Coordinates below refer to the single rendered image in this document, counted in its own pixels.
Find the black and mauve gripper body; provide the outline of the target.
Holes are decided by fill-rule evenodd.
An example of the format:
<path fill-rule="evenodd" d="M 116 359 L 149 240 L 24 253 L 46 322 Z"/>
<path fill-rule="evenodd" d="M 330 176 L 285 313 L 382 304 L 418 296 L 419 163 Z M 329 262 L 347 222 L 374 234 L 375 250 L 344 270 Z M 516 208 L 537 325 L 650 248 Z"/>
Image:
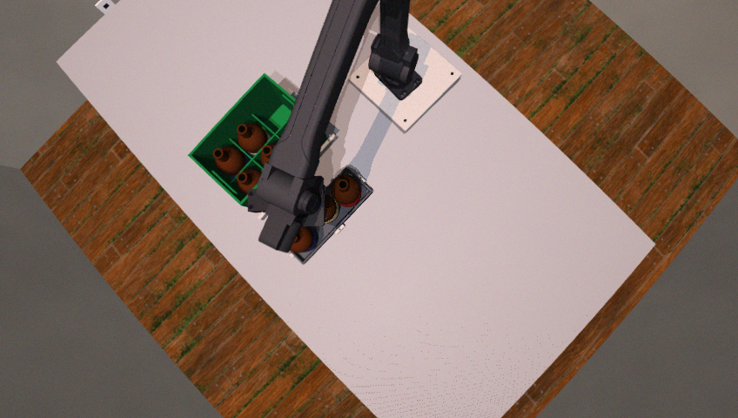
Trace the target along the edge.
<path fill-rule="evenodd" d="M 307 218 L 299 218 L 299 222 L 302 226 L 324 226 L 326 218 L 326 187 L 324 185 L 324 178 L 322 176 L 316 176 L 316 182 L 313 190 L 318 194 L 316 203 L 309 213 L 301 213 L 307 215 Z"/>

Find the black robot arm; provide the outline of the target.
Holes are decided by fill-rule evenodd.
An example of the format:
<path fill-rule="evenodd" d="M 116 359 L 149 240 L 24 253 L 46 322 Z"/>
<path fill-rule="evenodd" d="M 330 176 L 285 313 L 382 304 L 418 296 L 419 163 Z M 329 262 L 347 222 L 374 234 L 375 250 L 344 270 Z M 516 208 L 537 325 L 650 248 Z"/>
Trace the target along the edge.
<path fill-rule="evenodd" d="M 332 0 L 286 127 L 257 189 L 248 189 L 248 212 L 268 215 L 258 241 L 277 251 L 289 253 L 302 226 L 299 218 L 308 217 L 301 213 L 316 203 L 314 175 L 325 131 L 378 2 Z M 415 71 L 418 49 L 409 45 L 409 8 L 410 0 L 380 0 L 380 34 L 368 63 L 400 101 L 422 84 Z"/>

